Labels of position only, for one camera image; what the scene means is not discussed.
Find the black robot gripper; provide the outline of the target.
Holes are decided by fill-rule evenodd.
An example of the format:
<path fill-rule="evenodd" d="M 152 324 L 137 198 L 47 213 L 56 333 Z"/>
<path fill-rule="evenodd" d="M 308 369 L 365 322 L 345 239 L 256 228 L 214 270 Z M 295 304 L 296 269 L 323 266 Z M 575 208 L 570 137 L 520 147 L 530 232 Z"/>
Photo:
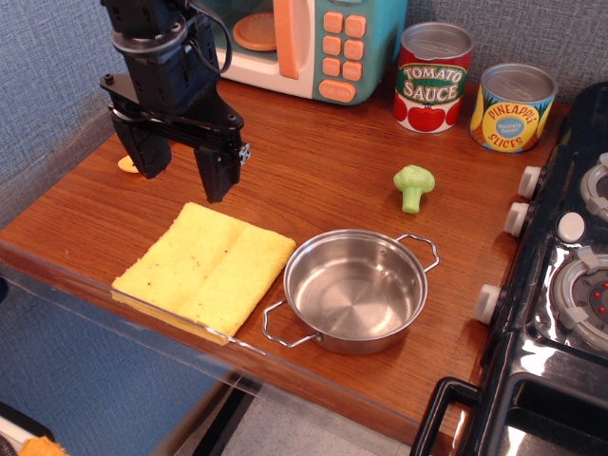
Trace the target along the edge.
<path fill-rule="evenodd" d="M 115 27 L 110 39 L 127 72 L 106 74 L 100 84 L 137 170 L 156 178 L 172 159 L 169 144 L 187 144 L 207 201 L 222 202 L 251 152 L 240 137 L 242 117 L 218 94 L 221 68 L 210 22 L 136 22 Z"/>

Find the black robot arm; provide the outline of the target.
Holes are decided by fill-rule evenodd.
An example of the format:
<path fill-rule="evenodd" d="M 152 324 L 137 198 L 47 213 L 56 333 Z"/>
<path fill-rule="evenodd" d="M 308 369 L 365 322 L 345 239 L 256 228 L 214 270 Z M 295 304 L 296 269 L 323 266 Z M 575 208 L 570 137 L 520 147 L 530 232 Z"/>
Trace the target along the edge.
<path fill-rule="evenodd" d="M 239 182 L 250 156 L 242 117 L 219 96 L 213 25 L 219 16 L 201 1 L 105 1 L 110 39 L 125 74 L 100 81 L 111 99 L 115 131 L 136 169 L 157 177 L 172 159 L 172 142 L 193 148 L 206 198 L 220 202 Z"/>

